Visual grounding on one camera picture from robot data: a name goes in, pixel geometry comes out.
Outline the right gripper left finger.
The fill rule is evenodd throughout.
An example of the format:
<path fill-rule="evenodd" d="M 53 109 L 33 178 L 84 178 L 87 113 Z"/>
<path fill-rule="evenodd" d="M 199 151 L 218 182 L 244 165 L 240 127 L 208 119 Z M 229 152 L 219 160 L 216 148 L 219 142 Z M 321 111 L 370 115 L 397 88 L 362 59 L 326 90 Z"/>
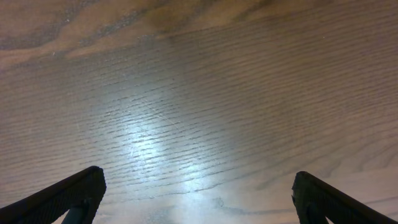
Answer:
<path fill-rule="evenodd" d="M 1 209 L 1 223 L 92 224 L 106 191 L 103 169 L 88 167 Z"/>

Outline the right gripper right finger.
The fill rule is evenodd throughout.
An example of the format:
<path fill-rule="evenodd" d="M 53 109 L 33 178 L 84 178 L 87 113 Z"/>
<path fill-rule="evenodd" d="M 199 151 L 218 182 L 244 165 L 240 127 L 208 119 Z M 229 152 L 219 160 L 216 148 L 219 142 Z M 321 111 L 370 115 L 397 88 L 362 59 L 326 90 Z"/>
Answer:
<path fill-rule="evenodd" d="M 305 171 L 296 173 L 292 190 L 301 224 L 397 224 Z"/>

